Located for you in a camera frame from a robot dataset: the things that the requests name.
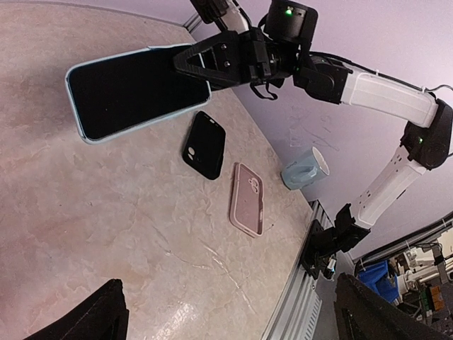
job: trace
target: black phone case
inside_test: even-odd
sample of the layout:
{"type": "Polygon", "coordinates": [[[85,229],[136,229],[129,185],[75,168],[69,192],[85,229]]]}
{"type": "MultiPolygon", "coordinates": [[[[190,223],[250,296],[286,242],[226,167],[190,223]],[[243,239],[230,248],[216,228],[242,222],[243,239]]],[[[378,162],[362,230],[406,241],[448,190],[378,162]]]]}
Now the black phone case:
{"type": "Polygon", "coordinates": [[[225,130],[200,111],[195,116],[183,150],[185,163],[210,180],[220,176],[224,161],[225,130]]]}

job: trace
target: table surface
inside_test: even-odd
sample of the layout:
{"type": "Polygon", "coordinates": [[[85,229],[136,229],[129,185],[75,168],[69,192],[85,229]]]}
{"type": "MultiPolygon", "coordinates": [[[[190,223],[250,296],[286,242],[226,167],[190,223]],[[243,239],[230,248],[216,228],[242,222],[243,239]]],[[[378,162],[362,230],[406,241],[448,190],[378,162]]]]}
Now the table surface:
{"type": "Polygon", "coordinates": [[[111,278],[129,339],[260,339],[311,209],[231,90],[205,110],[226,130],[222,175],[180,156],[194,113],[90,146],[64,89],[68,68],[147,45],[191,42],[148,18],[0,4],[0,338],[22,339],[111,278]],[[264,235],[228,220],[234,162],[264,182],[264,235]]]}

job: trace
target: blue bin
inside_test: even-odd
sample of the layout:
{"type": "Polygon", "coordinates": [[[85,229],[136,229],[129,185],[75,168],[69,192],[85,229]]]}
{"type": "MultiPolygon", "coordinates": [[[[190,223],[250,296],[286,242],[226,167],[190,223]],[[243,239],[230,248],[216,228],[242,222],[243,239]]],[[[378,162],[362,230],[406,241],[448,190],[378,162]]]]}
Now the blue bin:
{"type": "Polygon", "coordinates": [[[398,296],[398,281],[393,284],[389,280],[389,267],[387,261],[374,264],[359,272],[359,280],[376,294],[388,302],[393,302],[398,296]]]}

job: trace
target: cup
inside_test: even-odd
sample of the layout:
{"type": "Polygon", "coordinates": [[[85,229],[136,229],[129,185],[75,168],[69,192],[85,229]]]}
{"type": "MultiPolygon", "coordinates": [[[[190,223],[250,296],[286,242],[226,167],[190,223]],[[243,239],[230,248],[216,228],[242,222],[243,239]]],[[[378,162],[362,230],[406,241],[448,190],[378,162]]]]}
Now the cup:
{"type": "Polygon", "coordinates": [[[312,147],[282,171],[283,183],[290,190],[302,189],[326,178],[330,170],[320,151],[312,147]]]}

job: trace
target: pink phone case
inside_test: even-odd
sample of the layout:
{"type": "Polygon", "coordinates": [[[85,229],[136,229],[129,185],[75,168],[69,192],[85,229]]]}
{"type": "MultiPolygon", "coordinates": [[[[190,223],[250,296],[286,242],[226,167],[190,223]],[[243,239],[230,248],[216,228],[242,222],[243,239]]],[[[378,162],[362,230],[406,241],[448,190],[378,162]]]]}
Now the pink phone case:
{"type": "Polygon", "coordinates": [[[263,181],[247,166],[238,163],[234,169],[234,187],[229,219],[252,237],[263,234],[263,181]]]}

